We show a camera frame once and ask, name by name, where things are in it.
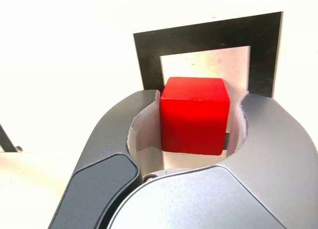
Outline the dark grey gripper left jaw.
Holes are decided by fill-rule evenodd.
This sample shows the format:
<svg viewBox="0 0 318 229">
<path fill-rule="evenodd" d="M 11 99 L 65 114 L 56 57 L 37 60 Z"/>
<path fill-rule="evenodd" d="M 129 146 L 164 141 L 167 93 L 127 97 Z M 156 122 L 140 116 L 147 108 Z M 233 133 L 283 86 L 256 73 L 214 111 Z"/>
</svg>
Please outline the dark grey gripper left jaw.
<svg viewBox="0 0 318 229">
<path fill-rule="evenodd" d="M 124 98 L 96 124 L 49 224 L 51 229 L 105 229 L 120 203 L 143 182 L 128 151 L 134 118 L 154 103 L 158 90 Z"/>
</svg>

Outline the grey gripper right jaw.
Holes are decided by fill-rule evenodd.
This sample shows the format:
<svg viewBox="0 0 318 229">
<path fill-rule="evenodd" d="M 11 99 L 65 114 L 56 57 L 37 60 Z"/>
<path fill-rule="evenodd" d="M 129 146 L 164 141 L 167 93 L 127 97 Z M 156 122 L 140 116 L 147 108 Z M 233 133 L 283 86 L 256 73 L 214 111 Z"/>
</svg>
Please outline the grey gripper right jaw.
<svg viewBox="0 0 318 229">
<path fill-rule="evenodd" d="M 132 192 L 111 229 L 315 229 L 318 152 L 272 98 L 238 107 L 241 146 L 200 169 L 157 177 Z"/>
</svg>

